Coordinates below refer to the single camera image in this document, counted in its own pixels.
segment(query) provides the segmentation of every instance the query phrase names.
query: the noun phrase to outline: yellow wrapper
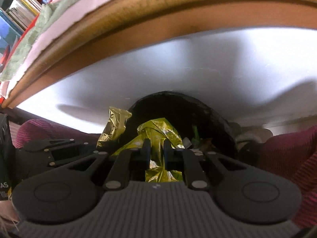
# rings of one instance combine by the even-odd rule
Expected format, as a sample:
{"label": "yellow wrapper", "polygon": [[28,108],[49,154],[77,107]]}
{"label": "yellow wrapper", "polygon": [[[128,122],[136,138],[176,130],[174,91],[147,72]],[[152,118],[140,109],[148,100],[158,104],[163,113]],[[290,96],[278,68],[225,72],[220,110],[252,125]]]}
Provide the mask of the yellow wrapper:
{"label": "yellow wrapper", "polygon": [[132,116],[127,110],[109,107],[109,121],[100,135],[97,146],[102,147],[109,140],[117,140],[126,130],[126,121]]}
{"label": "yellow wrapper", "polygon": [[137,128],[139,134],[128,144],[118,149],[113,155],[118,155],[124,149],[141,148],[143,141],[148,138],[151,140],[152,153],[150,169],[145,173],[147,182],[170,182],[183,179],[179,171],[166,171],[163,158],[163,142],[168,139],[174,148],[183,149],[180,135],[173,126],[165,119],[159,118],[147,121]]}

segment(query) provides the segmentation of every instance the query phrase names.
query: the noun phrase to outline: wall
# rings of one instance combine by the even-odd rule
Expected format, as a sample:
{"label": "wall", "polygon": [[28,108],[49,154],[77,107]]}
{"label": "wall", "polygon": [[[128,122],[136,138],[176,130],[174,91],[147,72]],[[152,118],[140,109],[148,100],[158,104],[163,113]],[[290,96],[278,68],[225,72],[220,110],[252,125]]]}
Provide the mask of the wall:
{"label": "wall", "polygon": [[18,107],[86,132],[101,132],[108,107],[148,94],[194,96],[243,126],[317,114],[317,31],[209,31],[99,61]]}

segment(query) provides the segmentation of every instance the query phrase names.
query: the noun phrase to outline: black trash bag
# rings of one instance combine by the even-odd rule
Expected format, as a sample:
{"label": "black trash bag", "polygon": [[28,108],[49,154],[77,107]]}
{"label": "black trash bag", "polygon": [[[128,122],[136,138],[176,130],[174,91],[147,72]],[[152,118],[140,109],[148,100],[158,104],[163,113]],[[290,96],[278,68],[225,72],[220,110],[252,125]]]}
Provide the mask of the black trash bag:
{"label": "black trash bag", "polygon": [[130,109],[132,117],[127,121],[126,130],[118,140],[118,148],[133,140],[137,127],[152,119],[166,118],[180,136],[189,140],[195,136],[197,126],[199,138],[212,138],[212,144],[220,152],[236,158],[236,144],[228,122],[215,110],[198,99],[170,91],[158,92],[138,100]]}

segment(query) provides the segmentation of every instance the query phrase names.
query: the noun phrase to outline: wooden trim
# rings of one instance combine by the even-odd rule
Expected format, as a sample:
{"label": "wooden trim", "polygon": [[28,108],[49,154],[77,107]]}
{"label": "wooden trim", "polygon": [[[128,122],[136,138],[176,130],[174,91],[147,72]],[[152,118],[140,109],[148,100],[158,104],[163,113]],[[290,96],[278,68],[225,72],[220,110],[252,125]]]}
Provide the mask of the wooden trim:
{"label": "wooden trim", "polygon": [[74,24],[45,49],[3,107],[15,107],[101,59],[170,38],[219,28],[317,28],[316,1],[113,0]]}

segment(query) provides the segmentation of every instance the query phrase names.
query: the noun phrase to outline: white surface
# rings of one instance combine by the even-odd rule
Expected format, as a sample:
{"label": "white surface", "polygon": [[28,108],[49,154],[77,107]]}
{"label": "white surface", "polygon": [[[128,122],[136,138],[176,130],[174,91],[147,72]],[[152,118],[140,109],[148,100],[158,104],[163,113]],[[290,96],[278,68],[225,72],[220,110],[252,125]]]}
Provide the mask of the white surface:
{"label": "white surface", "polygon": [[209,31],[99,61],[18,107],[85,132],[101,132],[108,107],[148,94],[194,96],[243,126],[317,114],[317,31]]}

